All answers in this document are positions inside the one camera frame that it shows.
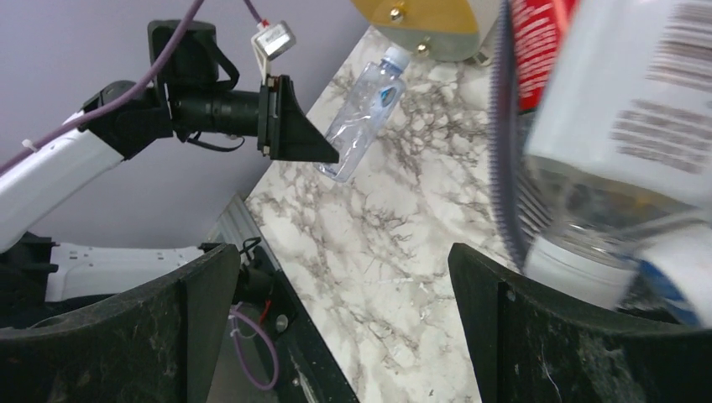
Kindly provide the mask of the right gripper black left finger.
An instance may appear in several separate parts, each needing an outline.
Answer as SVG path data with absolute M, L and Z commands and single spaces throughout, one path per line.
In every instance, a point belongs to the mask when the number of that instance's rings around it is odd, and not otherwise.
M 221 244 L 37 327 L 2 330 L 2 401 L 205 401 L 239 267 L 237 248 Z

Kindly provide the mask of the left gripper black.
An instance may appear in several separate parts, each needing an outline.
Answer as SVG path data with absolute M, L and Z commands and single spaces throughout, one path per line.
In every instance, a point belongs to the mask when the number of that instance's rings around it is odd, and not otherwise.
M 266 76 L 259 89 L 258 150 L 275 160 L 337 163 L 339 153 L 301 110 L 288 76 Z

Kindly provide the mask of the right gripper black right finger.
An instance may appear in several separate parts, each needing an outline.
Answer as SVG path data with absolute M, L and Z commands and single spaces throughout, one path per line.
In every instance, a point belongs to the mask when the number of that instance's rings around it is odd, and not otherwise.
M 448 268 L 483 401 L 710 401 L 710 331 L 590 305 L 464 243 Z

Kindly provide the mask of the clear bottle blue cap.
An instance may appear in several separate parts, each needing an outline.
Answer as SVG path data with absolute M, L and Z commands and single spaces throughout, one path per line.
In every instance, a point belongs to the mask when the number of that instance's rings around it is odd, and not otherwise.
M 364 67 L 325 134 L 339 160 L 316 163 L 319 172 L 340 183 L 354 173 L 405 92 L 401 75 L 410 62 L 408 51 L 391 46 L 380 62 Z

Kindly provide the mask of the clear bottle small label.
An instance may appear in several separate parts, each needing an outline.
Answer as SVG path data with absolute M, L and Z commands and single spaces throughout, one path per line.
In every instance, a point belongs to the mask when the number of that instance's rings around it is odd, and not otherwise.
M 528 278 L 612 309 L 641 275 L 681 323 L 711 327 L 711 226 L 691 224 L 652 238 L 632 259 L 600 263 L 539 236 L 524 264 Z

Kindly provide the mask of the clear bottle white blue label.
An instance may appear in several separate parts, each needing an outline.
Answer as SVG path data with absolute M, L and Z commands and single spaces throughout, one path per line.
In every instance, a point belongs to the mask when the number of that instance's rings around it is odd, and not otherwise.
M 711 217 L 711 4 L 583 1 L 524 158 L 552 210 L 526 265 L 620 267 Z

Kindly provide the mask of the clear bottle red label front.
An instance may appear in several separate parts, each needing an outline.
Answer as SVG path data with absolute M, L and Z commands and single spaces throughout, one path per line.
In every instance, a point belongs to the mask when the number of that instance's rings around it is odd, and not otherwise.
M 578 3 L 577 0 L 510 2 L 521 112 L 538 108 Z

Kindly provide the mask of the grey mesh waste bin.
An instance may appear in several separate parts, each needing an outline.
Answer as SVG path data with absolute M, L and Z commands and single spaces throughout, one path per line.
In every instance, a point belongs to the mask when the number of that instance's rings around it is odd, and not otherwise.
M 522 113 L 518 106 L 510 5 L 507 1 L 495 4 L 499 16 L 492 31 L 495 49 L 487 129 L 490 201 L 505 250 L 522 271 L 534 238 L 551 224 L 552 217 L 523 159 L 534 113 Z

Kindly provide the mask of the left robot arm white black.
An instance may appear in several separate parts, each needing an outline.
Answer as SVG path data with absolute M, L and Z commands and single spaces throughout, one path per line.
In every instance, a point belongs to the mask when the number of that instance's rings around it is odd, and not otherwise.
M 181 249 L 94 248 L 57 243 L 30 229 L 100 175 L 159 139 L 203 149 L 203 133 L 254 137 L 272 160 L 335 163 L 338 152 L 306 117 L 288 76 L 269 63 L 294 44 L 285 23 L 261 23 L 252 39 L 259 90 L 237 89 L 236 66 L 217 46 L 212 24 L 155 20 L 148 26 L 152 70 L 142 82 L 115 81 L 67 120 L 67 131 L 1 171 L 1 318 L 67 300 L 112 296 L 200 257 Z

